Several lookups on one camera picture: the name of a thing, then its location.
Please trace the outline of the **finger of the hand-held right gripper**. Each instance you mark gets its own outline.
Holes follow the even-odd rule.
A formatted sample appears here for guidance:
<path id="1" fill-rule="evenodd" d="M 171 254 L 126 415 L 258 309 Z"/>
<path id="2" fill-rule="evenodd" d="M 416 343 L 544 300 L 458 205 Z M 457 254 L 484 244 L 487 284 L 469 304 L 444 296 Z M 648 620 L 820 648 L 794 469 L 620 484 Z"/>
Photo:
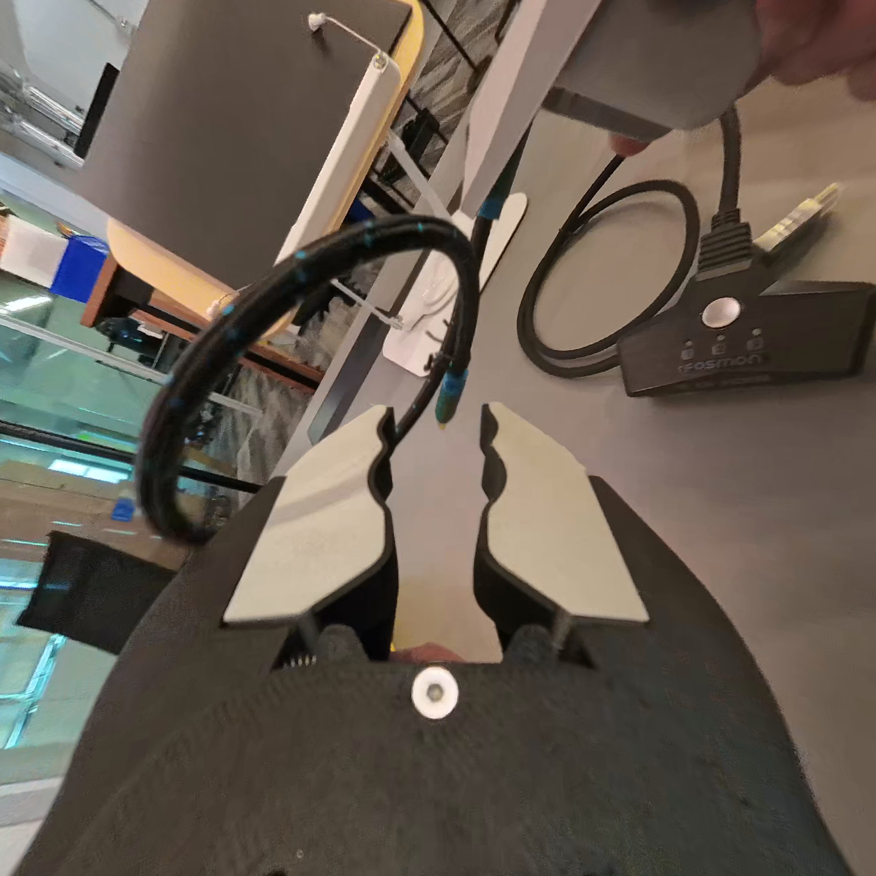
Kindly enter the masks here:
<path id="1" fill-rule="evenodd" d="M 753 1 L 609 1 L 585 28 L 544 110 L 632 140 L 716 121 L 761 61 Z"/>
<path id="2" fill-rule="evenodd" d="M 461 210 L 487 200 L 600 1 L 523 1 L 469 107 Z"/>

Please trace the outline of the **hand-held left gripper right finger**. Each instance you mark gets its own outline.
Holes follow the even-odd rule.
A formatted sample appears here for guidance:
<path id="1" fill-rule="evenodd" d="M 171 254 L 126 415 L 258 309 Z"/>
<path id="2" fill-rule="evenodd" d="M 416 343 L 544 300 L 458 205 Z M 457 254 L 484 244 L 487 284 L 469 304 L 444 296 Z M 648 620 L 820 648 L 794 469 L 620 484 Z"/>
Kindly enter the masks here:
<path id="1" fill-rule="evenodd" d="M 474 595 L 503 650 L 538 626 L 562 652 L 581 625 L 644 626 L 649 612 L 586 467 L 498 402 L 483 405 Z"/>

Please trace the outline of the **wooden book stand white base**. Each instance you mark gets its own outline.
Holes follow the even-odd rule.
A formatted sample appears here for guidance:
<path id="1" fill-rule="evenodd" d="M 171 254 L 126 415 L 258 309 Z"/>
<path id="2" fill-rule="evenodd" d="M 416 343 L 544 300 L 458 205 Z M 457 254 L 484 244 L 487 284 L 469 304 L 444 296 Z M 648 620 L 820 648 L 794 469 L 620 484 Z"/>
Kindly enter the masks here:
<path id="1" fill-rule="evenodd" d="M 365 79 L 384 106 L 311 208 L 305 241 L 356 199 L 424 56 L 422 2 L 147 2 L 76 191 L 107 217 L 137 304 L 184 336 L 284 257 Z"/>

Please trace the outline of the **blue storage box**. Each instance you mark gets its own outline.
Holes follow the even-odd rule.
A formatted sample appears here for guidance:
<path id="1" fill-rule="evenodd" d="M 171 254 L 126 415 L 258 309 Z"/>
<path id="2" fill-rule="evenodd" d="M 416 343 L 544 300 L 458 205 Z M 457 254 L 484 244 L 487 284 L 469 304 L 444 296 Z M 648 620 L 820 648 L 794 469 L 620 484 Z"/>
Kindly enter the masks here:
<path id="1" fill-rule="evenodd" d="M 49 287 L 50 294 L 87 303 L 109 255 L 109 247 L 99 237 L 70 236 Z"/>

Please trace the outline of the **flat cardboard box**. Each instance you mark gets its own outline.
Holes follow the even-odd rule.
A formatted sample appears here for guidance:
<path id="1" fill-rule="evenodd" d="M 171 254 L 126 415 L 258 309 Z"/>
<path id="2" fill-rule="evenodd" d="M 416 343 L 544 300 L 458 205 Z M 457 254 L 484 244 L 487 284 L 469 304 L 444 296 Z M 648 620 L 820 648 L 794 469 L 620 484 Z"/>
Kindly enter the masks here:
<path id="1" fill-rule="evenodd" d="M 35 560 L 53 532 L 169 566 L 184 553 L 147 523 L 129 483 L 114 485 L 34 464 L 2 462 L 2 556 Z"/>

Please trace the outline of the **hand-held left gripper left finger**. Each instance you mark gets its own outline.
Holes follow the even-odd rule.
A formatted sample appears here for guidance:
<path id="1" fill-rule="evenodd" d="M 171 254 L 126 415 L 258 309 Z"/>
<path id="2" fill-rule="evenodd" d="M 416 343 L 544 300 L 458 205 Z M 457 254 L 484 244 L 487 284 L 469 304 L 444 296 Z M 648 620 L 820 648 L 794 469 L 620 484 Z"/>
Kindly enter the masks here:
<path id="1" fill-rule="evenodd" d="M 226 626 L 289 626 L 301 641 L 353 629 L 372 660 L 390 653 L 399 568 L 387 499 L 395 420 L 376 405 L 301 456 L 225 609 Z"/>

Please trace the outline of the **braided HDMI cable green plugs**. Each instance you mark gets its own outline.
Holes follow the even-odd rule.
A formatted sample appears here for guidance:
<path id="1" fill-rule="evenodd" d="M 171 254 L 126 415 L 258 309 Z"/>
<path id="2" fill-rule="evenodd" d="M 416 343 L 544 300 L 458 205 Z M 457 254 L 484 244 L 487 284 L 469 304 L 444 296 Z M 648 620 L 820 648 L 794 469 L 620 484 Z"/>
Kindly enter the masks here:
<path id="1" fill-rule="evenodd" d="M 476 214 L 471 237 L 450 220 L 421 214 L 368 221 L 295 250 L 244 290 L 230 310 L 192 342 L 148 411 L 135 469 L 138 504 L 152 528 L 189 546 L 202 546 L 212 538 L 215 530 L 197 526 L 177 501 L 181 458 L 192 417 L 203 407 L 224 369 L 243 356 L 294 303 L 358 266 L 417 250 L 438 252 L 452 264 L 458 292 L 451 323 L 426 383 L 390 438 L 390 448 L 407 438 L 434 396 L 439 398 L 436 420 L 452 420 L 467 379 L 476 333 L 480 265 L 491 225 L 500 212 L 498 199 L 489 198 Z"/>

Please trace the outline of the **wood-edged desk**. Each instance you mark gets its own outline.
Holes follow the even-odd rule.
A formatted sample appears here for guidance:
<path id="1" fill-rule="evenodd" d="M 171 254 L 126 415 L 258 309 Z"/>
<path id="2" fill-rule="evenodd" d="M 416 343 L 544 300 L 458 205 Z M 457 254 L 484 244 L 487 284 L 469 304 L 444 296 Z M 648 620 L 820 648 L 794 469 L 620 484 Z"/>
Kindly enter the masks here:
<path id="1" fill-rule="evenodd" d="M 81 323 L 95 328 L 105 318 L 131 316 L 154 329 L 192 341 L 207 326 L 206 317 L 122 268 L 114 257 L 105 259 L 94 282 Z M 309 395 L 323 380 L 323 371 L 307 365 L 266 343 L 258 343 L 243 356 L 241 365 Z"/>

